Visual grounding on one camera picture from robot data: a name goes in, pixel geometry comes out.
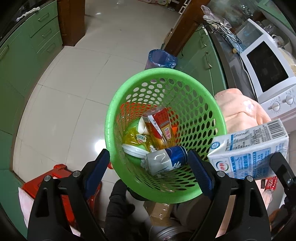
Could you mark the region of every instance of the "microwave knob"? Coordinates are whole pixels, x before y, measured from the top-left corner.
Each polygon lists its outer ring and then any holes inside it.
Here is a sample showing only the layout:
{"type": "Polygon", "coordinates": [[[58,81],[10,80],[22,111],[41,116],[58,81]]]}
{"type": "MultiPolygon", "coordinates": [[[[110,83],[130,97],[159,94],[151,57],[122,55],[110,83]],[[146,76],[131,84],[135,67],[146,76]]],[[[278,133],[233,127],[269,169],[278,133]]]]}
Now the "microwave knob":
{"type": "Polygon", "coordinates": [[[287,94],[287,96],[286,96],[286,103],[287,104],[289,104],[289,105],[291,105],[291,104],[293,104],[293,96],[291,95],[291,94],[287,94]]]}
{"type": "Polygon", "coordinates": [[[271,108],[274,110],[274,111],[279,111],[279,108],[280,108],[280,105],[277,101],[273,102],[272,103],[272,106],[271,108]]]}

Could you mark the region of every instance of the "screw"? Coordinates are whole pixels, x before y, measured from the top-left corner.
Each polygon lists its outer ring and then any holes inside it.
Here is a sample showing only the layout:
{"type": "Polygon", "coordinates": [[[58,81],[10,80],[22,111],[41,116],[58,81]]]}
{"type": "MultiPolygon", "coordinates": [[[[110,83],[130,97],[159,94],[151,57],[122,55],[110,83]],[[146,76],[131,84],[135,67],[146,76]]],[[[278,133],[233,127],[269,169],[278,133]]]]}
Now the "screw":
{"type": "Polygon", "coordinates": [[[73,177],[79,177],[79,176],[80,176],[80,171],[73,172],[73,177]]]}
{"type": "Polygon", "coordinates": [[[217,175],[219,177],[224,177],[225,176],[225,172],[223,172],[223,171],[217,171],[217,175]]]}
{"type": "Polygon", "coordinates": [[[247,176],[247,180],[248,180],[249,182],[252,182],[252,181],[254,180],[254,178],[253,178],[252,176],[247,176]]]}
{"type": "Polygon", "coordinates": [[[49,181],[50,179],[51,179],[50,175],[47,175],[47,176],[44,177],[44,181],[46,181],[46,182],[49,181]]]}

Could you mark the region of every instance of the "basket rim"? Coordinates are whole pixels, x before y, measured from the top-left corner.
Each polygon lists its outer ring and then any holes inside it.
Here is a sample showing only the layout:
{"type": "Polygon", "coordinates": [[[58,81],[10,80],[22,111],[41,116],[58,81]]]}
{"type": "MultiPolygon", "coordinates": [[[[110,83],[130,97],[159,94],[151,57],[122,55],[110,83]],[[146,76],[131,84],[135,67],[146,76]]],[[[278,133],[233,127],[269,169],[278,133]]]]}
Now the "basket rim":
{"type": "Polygon", "coordinates": [[[125,95],[127,91],[130,91],[131,86],[138,83],[141,79],[147,78],[151,76],[151,79],[153,79],[153,75],[159,75],[159,74],[169,74],[169,75],[177,75],[179,78],[183,78],[187,82],[189,82],[191,85],[195,85],[196,88],[201,90],[205,96],[207,96],[207,102],[212,102],[211,109],[215,111],[215,118],[221,117],[221,120],[219,120],[219,130],[218,134],[223,135],[227,133],[226,130],[226,123],[224,120],[224,117],[222,115],[222,112],[213,98],[213,96],[210,94],[210,92],[196,79],[193,77],[175,70],[175,69],[168,69],[168,68],[154,68],[154,69],[148,69],[144,70],[132,77],[130,77],[127,81],[125,81],[119,89],[116,91],[114,97],[112,98],[109,108],[106,114],[106,120],[105,120],[105,142],[106,142],[106,148],[110,152],[110,160],[113,165],[114,170],[118,174],[118,176],[122,179],[122,181],[131,188],[134,192],[139,194],[140,196],[147,198],[149,200],[160,202],[160,203],[180,203],[185,202],[188,200],[191,200],[194,198],[193,196],[197,197],[202,192],[200,188],[190,188],[186,191],[178,191],[178,192],[161,192],[157,189],[149,189],[149,193],[147,193],[147,189],[143,188],[143,183],[140,181],[135,181],[134,177],[129,177],[129,175],[126,175],[126,171],[124,168],[124,163],[122,161],[118,161],[116,159],[117,150],[115,145],[115,136],[114,136],[114,125],[116,121],[116,113],[118,109],[120,108],[121,99],[122,96],[125,95]]]}

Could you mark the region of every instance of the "milk carton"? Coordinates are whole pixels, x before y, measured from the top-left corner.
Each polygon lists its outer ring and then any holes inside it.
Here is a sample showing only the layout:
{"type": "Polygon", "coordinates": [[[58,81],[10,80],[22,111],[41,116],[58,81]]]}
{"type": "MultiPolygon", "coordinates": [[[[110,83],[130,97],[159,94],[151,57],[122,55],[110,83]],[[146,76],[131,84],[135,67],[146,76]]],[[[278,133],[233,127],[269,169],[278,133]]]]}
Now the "milk carton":
{"type": "Polygon", "coordinates": [[[214,137],[208,159],[230,177],[255,180],[275,176],[268,155],[281,152],[286,158],[289,136],[280,119],[232,134],[214,137]]]}

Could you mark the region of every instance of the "blue and white can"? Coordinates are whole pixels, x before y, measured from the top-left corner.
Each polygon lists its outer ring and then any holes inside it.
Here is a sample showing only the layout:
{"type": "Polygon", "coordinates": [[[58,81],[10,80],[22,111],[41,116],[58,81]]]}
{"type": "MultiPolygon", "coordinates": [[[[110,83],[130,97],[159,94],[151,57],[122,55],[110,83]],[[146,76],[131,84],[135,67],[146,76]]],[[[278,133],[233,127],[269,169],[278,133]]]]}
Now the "blue and white can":
{"type": "Polygon", "coordinates": [[[141,166],[151,175],[155,176],[163,172],[180,168],[187,163],[187,152],[183,146],[148,153],[142,160],[141,166]]]}

